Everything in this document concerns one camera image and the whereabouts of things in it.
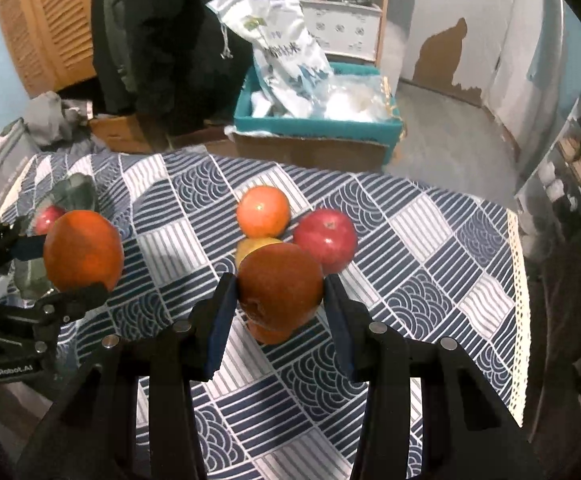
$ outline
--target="lace trim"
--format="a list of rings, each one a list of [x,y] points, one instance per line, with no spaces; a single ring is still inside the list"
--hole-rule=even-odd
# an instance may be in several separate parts
[[[515,283],[515,359],[512,370],[512,396],[508,409],[519,426],[524,421],[526,406],[526,386],[528,385],[528,361],[530,359],[530,301],[528,282],[519,238],[519,225],[516,213],[508,211],[508,238],[512,252],[512,269]]]

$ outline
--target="red apple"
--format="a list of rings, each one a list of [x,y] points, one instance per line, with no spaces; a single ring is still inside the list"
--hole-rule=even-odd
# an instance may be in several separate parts
[[[49,205],[44,211],[37,216],[35,222],[35,234],[45,235],[48,234],[50,228],[55,223],[60,216],[65,214],[66,210],[57,205]]]
[[[323,275],[344,270],[357,250],[357,232],[345,213],[318,209],[304,216],[293,232],[293,243],[321,264]]]

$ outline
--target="teal box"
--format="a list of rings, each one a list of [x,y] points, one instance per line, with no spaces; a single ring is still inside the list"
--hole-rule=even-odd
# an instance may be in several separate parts
[[[331,62],[331,66],[336,74],[379,75],[379,70],[374,66],[336,62]],[[238,132],[263,130],[288,137],[372,140],[385,145],[384,164],[390,161],[393,150],[400,140],[403,121],[397,118],[383,123],[281,117],[253,118],[251,117],[253,114],[251,94],[261,89],[254,67],[251,67],[246,74],[242,91],[237,100],[237,107],[235,107],[235,128]],[[395,108],[395,115],[399,116],[397,108]]]

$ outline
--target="orange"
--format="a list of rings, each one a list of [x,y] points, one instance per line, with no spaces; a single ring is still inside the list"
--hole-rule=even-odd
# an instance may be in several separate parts
[[[69,211],[56,220],[44,242],[46,275],[61,292],[102,282],[110,291],[124,267],[122,239],[94,211]]]
[[[249,238],[275,238],[290,222],[288,197],[276,187],[253,187],[237,205],[237,222]]]

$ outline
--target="table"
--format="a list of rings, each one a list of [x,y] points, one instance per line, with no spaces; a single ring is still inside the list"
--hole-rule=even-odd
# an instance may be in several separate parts
[[[101,213],[119,229],[125,269],[106,306],[65,326],[58,360],[75,369],[101,339],[154,336],[235,272],[235,206],[257,184],[290,200],[297,220],[341,209],[359,246],[341,273],[349,295],[406,337],[455,338],[521,423],[529,353],[528,293],[516,216],[474,196],[385,174],[338,173],[186,150],[163,155],[37,156],[2,221],[27,214],[68,174],[94,178]],[[17,303],[9,277],[0,301]],[[22,306],[29,306],[19,301]],[[412,380],[409,473],[421,465],[421,392]],[[257,344],[233,320],[221,369],[192,388],[213,479],[347,479],[366,384],[337,369],[323,312],[288,342]],[[147,450],[150,380],[141,378],[138,447]]]

